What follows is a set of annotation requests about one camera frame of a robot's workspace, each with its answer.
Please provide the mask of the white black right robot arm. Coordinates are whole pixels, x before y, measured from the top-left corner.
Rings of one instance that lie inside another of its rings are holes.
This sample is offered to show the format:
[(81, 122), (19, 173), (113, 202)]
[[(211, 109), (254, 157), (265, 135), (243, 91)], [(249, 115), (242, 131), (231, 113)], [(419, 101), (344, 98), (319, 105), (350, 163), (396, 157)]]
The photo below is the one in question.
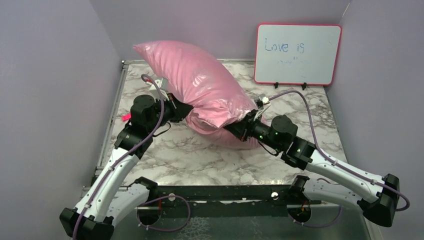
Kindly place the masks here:
[(386, 228), (393, 225), (400, 198), (397, 176), (369, 173), (330, 156), (314, 143), (298, 137), (298, 126), (286, 115), (278, 115), (266, 125), (256, 118), (256, 113), (252, 110), (242, 121), (226, 125), (224, 129), (241, 141), (258, 140), (281, 154), (281, 159), (291, 167), (336, 183), (319, 183), (318, 179), (299, 176), (288, 190), (292, 202), (325, 201), (352, 207), (362, 211), (363, 216), (376, 225)]

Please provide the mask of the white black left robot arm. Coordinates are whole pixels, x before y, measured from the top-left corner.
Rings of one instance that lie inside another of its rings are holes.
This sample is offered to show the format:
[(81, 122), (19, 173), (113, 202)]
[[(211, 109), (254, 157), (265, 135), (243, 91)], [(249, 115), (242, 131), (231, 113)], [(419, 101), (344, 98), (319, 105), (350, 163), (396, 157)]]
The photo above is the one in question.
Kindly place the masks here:
[(151, 95), (137, 96), (130, 119), (118, 134), (112, 154), (91, 188), (74, 208), (64, 208), (59, 219), (66, 234), (74, 240), (109, 240), (116, 225), (140, 205), (157, 201), (158, 184), (145, 177), (119, 192), (124, 179), (141, 160), (153, 142), (158, 128), (179, 123), (193, 106), (169, 93), (164, 100)]

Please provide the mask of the pink pillowcase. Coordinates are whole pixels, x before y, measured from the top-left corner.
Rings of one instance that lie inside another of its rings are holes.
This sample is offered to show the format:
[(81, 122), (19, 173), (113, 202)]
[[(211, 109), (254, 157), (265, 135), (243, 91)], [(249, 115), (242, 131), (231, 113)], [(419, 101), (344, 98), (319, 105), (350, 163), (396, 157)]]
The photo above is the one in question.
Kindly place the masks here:
[(259, 148), (256, 139), (241, 141), (224, 129), (257, 106), (213, 55), (196, 45), (172, 40), (149, 41), (133, 48), (157, 77), (168, 80), (168, 92), (193, 107), (185, 119), (194, 132), (221, 147)]

